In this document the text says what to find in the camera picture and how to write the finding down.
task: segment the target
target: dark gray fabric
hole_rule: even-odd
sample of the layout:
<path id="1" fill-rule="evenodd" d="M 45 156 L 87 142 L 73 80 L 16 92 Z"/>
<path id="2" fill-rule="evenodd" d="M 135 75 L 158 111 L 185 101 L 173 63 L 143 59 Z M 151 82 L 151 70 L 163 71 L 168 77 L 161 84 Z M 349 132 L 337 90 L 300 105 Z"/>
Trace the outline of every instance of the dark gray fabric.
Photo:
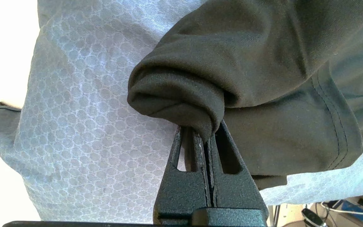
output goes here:
<path id="1" fill-rule="evenodd" d="M 363 115 L 333 78 L 362 55 L 362 27 L 363 2 L 210 0 L 134 68 L 128 102 L 204 139 L 224 118 L 253 175 L 345 168 L 362 153 Z"/>

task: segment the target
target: hexagon-patterned fabric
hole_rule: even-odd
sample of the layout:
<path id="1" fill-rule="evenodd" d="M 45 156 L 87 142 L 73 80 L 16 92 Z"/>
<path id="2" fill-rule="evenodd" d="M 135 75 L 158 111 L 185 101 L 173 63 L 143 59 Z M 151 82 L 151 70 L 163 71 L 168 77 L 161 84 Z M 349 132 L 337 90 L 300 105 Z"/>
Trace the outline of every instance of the hexagon-patterned fabric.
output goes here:
<path id="1" fill-rule="evenodd" d="M 25 104 L 0 106 L 0 156 L 22 175 L 43 220 L 152 222 L 176 126 L 134 111 L 127 82 L 205 1 L 39 0 Z M 287 186 L 261 194 L 267 204 L 363 195 L 363 155 L 349 168 L 288 176 Z"/>

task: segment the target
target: fabric fold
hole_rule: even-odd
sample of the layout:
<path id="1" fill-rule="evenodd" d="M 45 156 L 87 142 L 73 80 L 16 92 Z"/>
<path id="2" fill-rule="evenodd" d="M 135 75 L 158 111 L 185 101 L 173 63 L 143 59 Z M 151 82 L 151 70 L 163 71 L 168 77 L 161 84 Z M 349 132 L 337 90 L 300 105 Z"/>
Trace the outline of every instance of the fabric fold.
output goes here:
<path id="1" fill-rule="evenodd" d="M 168 90 L 174 86 L 171 81 L 189 73 L 219 87 L 226 108 L 258 106 L 297 89 L 362 26 L 363 3 L 358 2 L 210 0 L 176 23 L 135 67 L 128 102 L 142 114 L 192 126 L 209 138 L 219 126 L 217 119 L 223 118 L 218 96 L 206 102 L 209 105 L 203 109 L 211 121 L 204 123 L 191 118 L 189 108 L 180 108 L 180 118 L 173 117 L 174 106 L 169 104 L 179 101 L 178 96 L 166 104 L 141 105 L 145 95 L 156 89 L 151 85 L 161 83 Z M 164 78 L 156 70 L 168 68 L 183 73 L 159 82 Z M 142 79 L 150 83 L 138 83 Z M 189 90 L 198 91 L 190 83 L 182 87 L 184 96 Z M 184 102 L 194 105 L 197 100 Z"/>

